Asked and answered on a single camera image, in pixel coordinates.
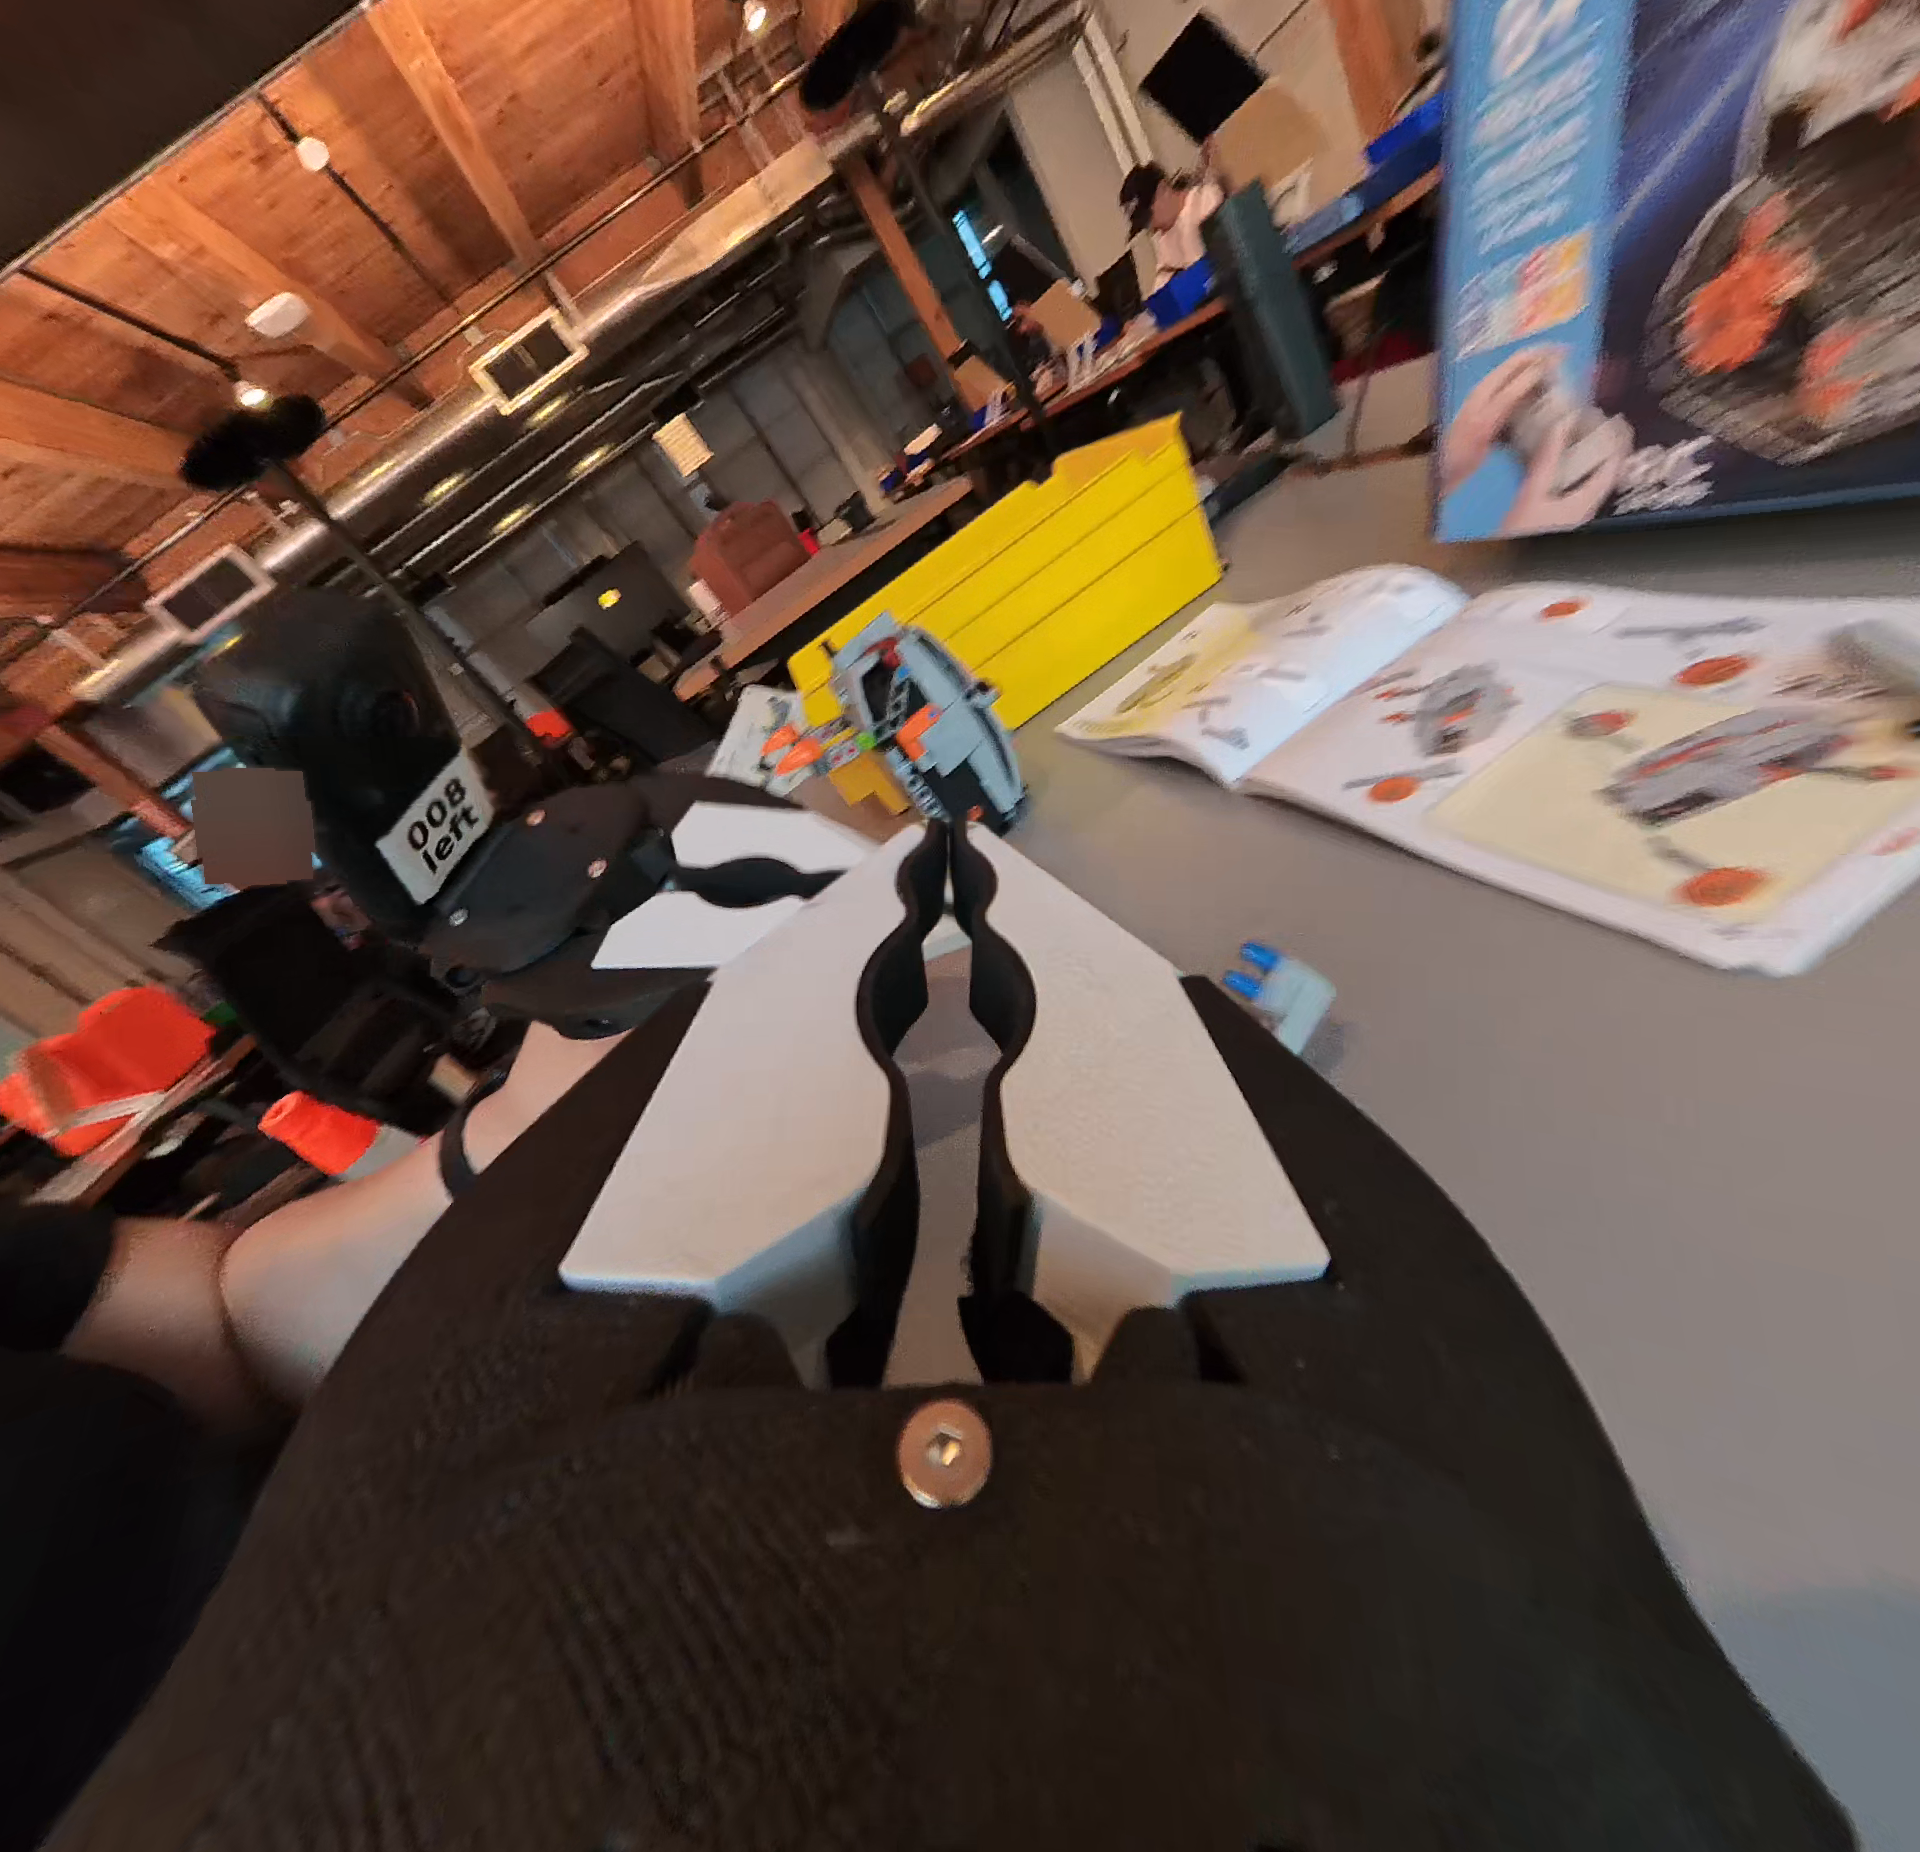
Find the person's black shirt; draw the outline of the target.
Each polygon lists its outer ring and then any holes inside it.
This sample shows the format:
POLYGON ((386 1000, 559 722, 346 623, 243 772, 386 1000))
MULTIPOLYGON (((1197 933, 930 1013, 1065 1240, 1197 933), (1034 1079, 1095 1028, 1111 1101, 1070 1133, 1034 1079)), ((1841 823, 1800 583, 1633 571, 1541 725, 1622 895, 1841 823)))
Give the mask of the person's black shirt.
POLYGON ((282 1435, 221 1296, 228 1242, 4 1197, 4 1848, 43 1840, 151 1693, 282 1435))

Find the yellow plastic storage bin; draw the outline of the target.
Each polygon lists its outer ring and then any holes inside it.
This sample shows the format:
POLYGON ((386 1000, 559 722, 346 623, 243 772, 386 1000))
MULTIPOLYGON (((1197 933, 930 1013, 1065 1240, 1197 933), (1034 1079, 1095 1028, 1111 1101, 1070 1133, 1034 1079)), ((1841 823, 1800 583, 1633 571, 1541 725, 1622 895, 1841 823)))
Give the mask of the yellow plastic storage bin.
POLYGON ((1003 496, 786 669, 808 739, 837 712, 831 658, 881 615, 919 627, 997 688, 1013 731, 1220 580, 1180 419, 1066 453, 1003 496))

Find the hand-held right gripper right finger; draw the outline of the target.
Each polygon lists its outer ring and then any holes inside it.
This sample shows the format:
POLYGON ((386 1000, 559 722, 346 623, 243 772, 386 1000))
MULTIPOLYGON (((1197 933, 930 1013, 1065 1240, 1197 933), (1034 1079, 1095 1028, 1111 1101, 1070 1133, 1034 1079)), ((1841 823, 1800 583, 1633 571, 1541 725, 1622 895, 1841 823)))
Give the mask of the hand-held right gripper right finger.
POLYGON ((1320 1282, 1331 1252, 1158 951, 964 830, 980 1097, 964 1337, 986 1383, 1087 1376, 1133 1312, 1320 1282))

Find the black wall monitor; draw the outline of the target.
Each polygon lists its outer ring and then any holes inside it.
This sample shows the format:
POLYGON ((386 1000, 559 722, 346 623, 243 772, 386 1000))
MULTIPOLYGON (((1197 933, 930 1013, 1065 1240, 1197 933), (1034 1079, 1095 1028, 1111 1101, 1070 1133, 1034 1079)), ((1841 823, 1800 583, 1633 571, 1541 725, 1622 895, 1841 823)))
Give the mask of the black wall monitor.
POLYGON ((1139 80, 1139 93, 1195 146, 1267 84, 1267 72, 1206 11, 1197 11, 1139 80))

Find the partly built toy robot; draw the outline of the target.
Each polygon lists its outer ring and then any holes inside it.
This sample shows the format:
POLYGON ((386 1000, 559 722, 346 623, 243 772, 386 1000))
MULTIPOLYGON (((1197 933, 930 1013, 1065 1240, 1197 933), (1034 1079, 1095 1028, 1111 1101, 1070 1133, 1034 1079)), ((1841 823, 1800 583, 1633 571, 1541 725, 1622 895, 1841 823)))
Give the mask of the partly built toy robot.
POLYGON ((1010 833, 1027 787, 993 686, 889 612, 827 652, 835 712, 764 739, 761 758, 775 779, 821 776, 833 787, 881 779, 923 821, 1010 833))

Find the short grey toy beam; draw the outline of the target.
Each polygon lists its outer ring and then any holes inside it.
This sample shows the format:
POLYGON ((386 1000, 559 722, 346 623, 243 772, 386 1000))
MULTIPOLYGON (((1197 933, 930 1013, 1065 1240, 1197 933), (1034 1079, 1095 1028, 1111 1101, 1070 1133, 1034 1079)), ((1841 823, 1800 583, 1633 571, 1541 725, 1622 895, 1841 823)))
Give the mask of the short grey toy beam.
POLYGON ((1275 1041, 1303 1056, 1331 1013, 1335 987, 1296 954, 1275 954, 1252 999, 1275 1041))

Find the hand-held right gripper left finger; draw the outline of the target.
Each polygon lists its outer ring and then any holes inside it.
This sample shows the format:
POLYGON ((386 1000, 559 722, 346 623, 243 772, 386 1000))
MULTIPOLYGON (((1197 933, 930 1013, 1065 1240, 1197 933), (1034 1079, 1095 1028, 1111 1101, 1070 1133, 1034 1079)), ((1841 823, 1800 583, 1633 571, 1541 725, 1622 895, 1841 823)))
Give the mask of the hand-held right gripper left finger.
POLYGON ((940 830, 921 826, 716 970, 559 1282, 745 1314, 828 1384, 878 1387, 919 1229, 897 1051, 938 921, 940 830))

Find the grey desk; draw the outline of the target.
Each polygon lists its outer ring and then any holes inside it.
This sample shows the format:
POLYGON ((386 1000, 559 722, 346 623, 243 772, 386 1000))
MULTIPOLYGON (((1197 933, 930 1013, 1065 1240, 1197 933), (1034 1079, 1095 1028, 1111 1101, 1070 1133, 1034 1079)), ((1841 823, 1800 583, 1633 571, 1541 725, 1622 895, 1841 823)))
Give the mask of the grey desk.
POLYGON ((1429 468, 1274 482, 1226 576, 1021 737, 1016 845, 1174 965, 1335 985, 1311 1062, 1542 1314, 1698 1609, 1855 1821, 1915 1848, 1915 894, 1796 978, 1702 970, 1177 765, 1056 735, 1212 602, 1377 563, 1688 594, 1915 594, 1910 505, 1517 548, 1429 468))

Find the black wristband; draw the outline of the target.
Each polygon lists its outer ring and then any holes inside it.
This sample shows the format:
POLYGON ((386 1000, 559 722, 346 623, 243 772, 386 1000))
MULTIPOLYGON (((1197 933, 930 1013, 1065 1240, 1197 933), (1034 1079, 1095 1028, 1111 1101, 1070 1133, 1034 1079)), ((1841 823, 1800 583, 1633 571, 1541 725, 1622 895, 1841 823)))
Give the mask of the black wristband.
POLYGON ((470 1192, 476 1179, 523 1135, 511 1077, 507 1067, 488 1071, 443 1125, 437 1165, 447 1204, 470 1192))

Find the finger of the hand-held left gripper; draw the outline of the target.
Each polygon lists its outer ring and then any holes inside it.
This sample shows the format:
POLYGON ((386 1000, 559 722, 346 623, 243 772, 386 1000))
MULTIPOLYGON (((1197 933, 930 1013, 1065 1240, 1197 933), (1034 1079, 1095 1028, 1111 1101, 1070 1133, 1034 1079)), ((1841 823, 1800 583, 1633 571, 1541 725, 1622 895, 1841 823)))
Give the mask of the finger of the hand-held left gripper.
POLYGON ((611 924, 592 970, 716 970, 790 921, 806 900, 710 903, 699 894, 665 891, 611 924))
POLYGON ((783 804, 699 800, 665 837, 665 887, 718 908, 806 901, 878 853, 831 817, 783 804))

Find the person's left forearm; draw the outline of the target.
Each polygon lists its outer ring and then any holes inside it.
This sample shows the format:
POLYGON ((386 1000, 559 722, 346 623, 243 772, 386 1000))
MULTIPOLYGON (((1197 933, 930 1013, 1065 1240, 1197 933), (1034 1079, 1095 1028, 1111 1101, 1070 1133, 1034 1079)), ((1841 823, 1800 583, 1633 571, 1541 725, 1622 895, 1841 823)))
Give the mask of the person's left forearm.
MULTIPOLYGON (((509 1064, 523 1133, 621 1037, 538 1023, 509 1064)), ((443 1217, 437 1142, 247 1231, 123 1217, 54 1349, 157 1384, 214 1434, 259 1441, 304 1407, 398 1266, 443 1217)))

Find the open instruction booklet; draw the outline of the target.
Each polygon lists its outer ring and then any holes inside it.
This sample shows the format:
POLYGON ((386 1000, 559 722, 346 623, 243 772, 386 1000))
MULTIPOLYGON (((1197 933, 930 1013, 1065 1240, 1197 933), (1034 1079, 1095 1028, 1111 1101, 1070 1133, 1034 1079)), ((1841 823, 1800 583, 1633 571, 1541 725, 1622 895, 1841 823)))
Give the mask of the open instruction booklet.
POLYGON ((1207 608, 1061 735, 1785 978, 1915 884, 1915 631, 1914 597, 1356 569, 1207 608))

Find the blue robot toy box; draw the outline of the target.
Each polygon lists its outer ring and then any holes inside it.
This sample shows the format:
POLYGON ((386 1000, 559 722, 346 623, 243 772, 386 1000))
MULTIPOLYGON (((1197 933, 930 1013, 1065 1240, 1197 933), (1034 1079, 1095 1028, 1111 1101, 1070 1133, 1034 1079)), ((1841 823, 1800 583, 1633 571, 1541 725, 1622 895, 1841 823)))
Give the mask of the blue robot toy box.
POLYGON ((1918 0, 1452 0, 1435 537, 1915 499, 1918 0))

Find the dark green case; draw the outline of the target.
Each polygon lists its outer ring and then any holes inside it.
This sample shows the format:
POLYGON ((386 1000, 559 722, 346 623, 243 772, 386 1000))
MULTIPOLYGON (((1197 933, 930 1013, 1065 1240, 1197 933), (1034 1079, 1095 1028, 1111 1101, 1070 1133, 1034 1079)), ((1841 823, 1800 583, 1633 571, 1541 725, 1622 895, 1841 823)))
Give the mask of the dark green case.
POLYGON ((1223 306, 1215 359, 1237 419, 1280 443, 1310 438, 1333 422, 1337 396, 1311 295, 1262 186, 1226 196, 1202 239, 1223 306))

